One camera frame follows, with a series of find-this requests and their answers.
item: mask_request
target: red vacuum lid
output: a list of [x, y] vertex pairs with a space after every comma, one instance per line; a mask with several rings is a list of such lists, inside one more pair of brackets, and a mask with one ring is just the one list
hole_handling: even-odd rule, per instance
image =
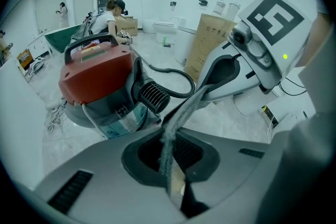
[[62, 67], [59, 88], [70, 104], [96, 101], [125, 85], [133, 59], [129, 46], [109, 42], [78, 51]]

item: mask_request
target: white toilet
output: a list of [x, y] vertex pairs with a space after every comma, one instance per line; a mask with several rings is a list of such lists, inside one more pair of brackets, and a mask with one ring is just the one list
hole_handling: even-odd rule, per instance
[[153, 22], [153, 28], [156, 31], [156, 42], [162, 43], [165, 38], [166, 44], [175, 44], [179, 26], [185, 26], [185, 19], [173, 17], [170, 22]]
[[154, 20], [150, 20], [150, 19], [145, 19], [142, 22], [142, 30], [144, 31], [144, 33], [149, 33], [149, 34], [155, 34], [155, 30], [153, 28], [153, 22]]
[[191, 52], [195, 34], [195, 29], [183, 26], [178, 27], [175, 44], [175, 59], [183, 65], [187, 62], [187, 58]]

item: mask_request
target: woman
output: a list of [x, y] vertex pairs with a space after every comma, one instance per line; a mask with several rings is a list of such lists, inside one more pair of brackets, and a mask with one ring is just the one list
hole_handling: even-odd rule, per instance
[[59, 13], [59, 16], [60, 16], [59, 28], [69, 27], [68, 9], [65, 6], [64, 2], [59, 4], [59, 8], [60, 8], [60, 11], [59, 10], [56, 11], [56, 13]]
[[9, 45], [7, 46], [6, 42], [3, 39], [5, 34], [5, 32], [0, 30], [0, 67], [10, 58], [11, 53], [9, 50], [13, 46], [12, 43], [9, 43]]
[[92, 33], [109, 33], [115, 37], [118, 43], [128, 43], [127, 38], [118, 37], [116, 32], [116, 21], [114, 17], [120, 16], [124, 12], [125, 2], [123, 0], [109, 0], [106, 3], [106, 11], [97, 17], [91, 26]]

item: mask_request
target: black cap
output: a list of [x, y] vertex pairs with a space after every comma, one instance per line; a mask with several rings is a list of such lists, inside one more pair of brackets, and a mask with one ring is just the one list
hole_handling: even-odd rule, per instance
[[116, 4], [118, 7], [121, 7], [122, 12], [124, 12], [124, 9], [125, 9], [125, 2], [124, 2], [123, 0], [116, 0], [116, 1], [115, 1], [115, 4]]

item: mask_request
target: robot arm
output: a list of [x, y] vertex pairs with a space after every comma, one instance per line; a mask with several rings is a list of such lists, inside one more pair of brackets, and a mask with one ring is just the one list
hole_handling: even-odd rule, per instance
[[312, 22], [286, 0], [255, 0], [228, 41], [208, 56], [197, 89], [212, 84], [203, 101], [220, 100], [259, 86], [269, 93], [300, 59]]

